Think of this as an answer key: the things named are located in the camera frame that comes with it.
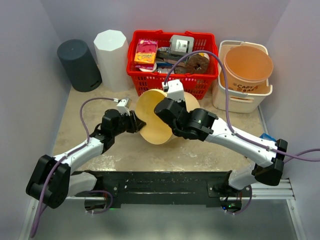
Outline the orange translucent bucket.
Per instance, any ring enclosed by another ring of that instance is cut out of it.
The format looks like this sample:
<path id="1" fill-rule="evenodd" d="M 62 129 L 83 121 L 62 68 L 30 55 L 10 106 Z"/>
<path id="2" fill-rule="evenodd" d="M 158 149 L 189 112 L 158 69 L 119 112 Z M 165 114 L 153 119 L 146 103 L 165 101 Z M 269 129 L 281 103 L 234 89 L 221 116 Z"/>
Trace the orange translucent bucket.
<path id="1" fill-rule="evenodd" d="M 160 89 L 150 89 L 142 93 L 136 102 L 135 114 L 146 123 L 139 133 L 153 145 L 163 145 L 176 138 L 171 128 L 154 113 L 156 105 L 166 96 Z"/>

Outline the white octagonal bin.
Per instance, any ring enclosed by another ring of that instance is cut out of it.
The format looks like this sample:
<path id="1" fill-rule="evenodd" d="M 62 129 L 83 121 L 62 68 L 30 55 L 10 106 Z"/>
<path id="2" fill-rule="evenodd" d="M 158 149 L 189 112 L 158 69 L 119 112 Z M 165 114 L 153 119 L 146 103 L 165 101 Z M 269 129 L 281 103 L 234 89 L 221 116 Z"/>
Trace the white octagonal bin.
<path id="1" fill-rule="evenodd" d="M 129 49 L 126 36 L 109 29 L 98 33 L 93 43 L 103 85 L 114 93 L 130 90 L 133 82 L 126 71 Z"/>

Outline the dark blue bucket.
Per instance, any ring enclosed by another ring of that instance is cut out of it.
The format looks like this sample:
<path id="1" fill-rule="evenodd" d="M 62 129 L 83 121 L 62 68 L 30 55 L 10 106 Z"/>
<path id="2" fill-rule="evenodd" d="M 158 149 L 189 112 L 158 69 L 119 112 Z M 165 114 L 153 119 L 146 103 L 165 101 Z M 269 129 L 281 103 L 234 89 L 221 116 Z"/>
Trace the dark blue bucket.
<path id="1" fill-rule="evenodd" d="M 72 87 L 78 92 L 91 92 L 100 86 L 102 77 L 88 44 L 70 39 L 57 48 L 57 56 Z"/>

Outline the orange printed bucket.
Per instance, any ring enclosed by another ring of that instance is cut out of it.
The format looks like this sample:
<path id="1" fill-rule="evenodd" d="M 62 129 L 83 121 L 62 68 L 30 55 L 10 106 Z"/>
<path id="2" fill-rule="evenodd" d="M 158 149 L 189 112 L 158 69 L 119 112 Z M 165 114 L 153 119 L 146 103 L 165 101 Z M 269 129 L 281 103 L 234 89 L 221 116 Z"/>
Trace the orange printed bucket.
<path id="1" fill-rule="evenodd" d="M 262 50 L 252 46 L 235 46 L 223 58 L 228 89 L 241 93 L 266 94 L 267 79 L 274 65 Z"/>

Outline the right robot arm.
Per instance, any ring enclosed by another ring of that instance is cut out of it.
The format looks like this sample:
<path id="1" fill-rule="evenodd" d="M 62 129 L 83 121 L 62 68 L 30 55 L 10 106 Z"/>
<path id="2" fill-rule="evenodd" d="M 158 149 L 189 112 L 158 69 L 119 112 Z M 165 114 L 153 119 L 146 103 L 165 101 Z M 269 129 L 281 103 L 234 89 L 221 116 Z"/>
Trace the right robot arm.
<path id="1" fill-rule="evenodd" d="M 187 111 L 186 105 L 164 98 L 154 113 L 167 124 L 177 137 L 200 140 L 226 147 L 253 161 L 242 170 L 231 170 L 224 182 L 215 187 L 221 192 L 236 192 L 256 182 L 277 186 L 284 170 L 287 141 L 266 140 L 238 128 L 231 131 L 227 123 L 203 108 Z"/>

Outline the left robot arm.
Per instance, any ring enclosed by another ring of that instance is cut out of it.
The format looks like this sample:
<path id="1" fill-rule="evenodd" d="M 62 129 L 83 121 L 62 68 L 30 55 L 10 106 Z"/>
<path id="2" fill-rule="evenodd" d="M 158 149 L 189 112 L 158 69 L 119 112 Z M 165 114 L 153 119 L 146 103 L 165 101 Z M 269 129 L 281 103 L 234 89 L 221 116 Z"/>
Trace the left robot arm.
<path id="1" fill-rule="evenodd" d="M 65 153 L 45 154 L 39 158 L 26 186 L 26 194 L 52 209 L 59 207 L 71 195 L 70 178 L 79 167 L 109 150 L 116 136 L 125 132 L 138 133 L 146 125 L 133 110 L 127 114 L 108 109 L 89 140 Z"/>

